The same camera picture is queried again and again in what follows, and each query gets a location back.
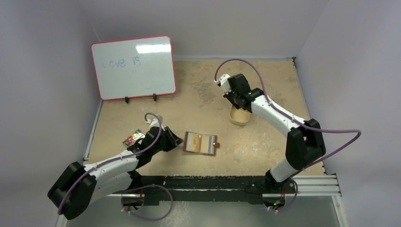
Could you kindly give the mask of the yellow credit card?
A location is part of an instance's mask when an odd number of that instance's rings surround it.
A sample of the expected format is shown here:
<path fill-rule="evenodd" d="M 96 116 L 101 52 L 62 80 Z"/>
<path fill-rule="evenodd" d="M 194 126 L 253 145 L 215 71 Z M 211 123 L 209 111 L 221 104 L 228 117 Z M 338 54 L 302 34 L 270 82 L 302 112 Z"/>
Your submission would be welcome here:
<path fill-rule="evenodd" d="M 186 150 L 200 152 L 202 136 L 196 133 L 189 133 L 187 137 Z"/>
<path fill-rule="evenodd" d="M 214 155 L 215 152 L 215 136 L 214 135 L 202 135 L 200 153 L 207 155 Z"/>

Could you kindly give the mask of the brown leather card holder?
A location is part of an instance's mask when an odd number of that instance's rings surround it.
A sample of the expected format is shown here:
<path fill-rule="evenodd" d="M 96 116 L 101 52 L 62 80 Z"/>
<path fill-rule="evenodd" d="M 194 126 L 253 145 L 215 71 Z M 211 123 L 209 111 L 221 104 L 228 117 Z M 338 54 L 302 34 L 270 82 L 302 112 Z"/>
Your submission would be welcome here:
<path fill-rule="evenodd" d="M 220 147 L 217 135 L 199 134 L 186 131 L 183 151 L 188 153 L 215 156 Z"/>

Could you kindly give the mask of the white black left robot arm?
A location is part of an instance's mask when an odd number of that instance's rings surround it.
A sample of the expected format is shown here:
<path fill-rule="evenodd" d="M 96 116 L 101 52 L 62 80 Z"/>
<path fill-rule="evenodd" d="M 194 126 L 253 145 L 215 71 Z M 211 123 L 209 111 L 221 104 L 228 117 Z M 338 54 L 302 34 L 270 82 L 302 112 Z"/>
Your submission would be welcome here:
<path fill-rule="evenodd" d="M 151 127 L 144 136 L 114 157 L 88 165 L 69 164 L 47 197 L 60 215 L 68 220 L 74 219 L 104 196 L 120 191 L 141 191 L 145 183 L 137 169 L 149 163 L 158 152 L 168 152 L 183 142 L 169 127 Z"/>

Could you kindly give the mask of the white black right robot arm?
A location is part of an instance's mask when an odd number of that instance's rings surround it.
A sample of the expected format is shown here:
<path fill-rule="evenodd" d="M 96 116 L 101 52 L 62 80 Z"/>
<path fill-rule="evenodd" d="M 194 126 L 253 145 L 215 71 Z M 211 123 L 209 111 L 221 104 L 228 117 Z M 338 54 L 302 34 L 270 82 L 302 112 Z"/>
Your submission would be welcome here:
<path fill-rule="evenodd" d="M 284 160 L 265 174 L 265 185 L 270 192 L 278 192 L 293 174 L 325 155 L 326 148 L 317 120 L 307 121 L 291 114 L 266 97 L 262 89 L 251 89 L 243 74 L 224 74 L 215 83 L 223 89 L 223 97 L 236 109 L 260 116 L 287 139 Z"/>

